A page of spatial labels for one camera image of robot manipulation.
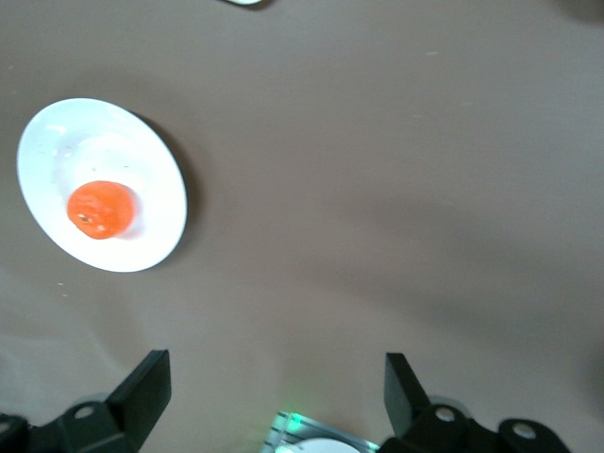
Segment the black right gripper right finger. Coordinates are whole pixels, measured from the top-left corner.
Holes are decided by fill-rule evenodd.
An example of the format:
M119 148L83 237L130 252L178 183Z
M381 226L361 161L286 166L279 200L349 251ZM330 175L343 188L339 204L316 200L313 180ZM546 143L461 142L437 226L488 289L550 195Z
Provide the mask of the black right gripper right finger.
M446 403L433 403L401 353L385 356L384 405L394 436L380 452L508 453L567 452L568 446L549 427L510 418L496 431Z

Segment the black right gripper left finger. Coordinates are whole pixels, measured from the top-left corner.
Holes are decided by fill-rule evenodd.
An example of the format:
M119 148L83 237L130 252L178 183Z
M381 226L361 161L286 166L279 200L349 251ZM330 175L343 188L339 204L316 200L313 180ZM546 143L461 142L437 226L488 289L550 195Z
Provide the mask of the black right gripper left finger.
M43 426L1 415L3 452L138 452L170 401L170 354L152 350L109 394L83 400Z

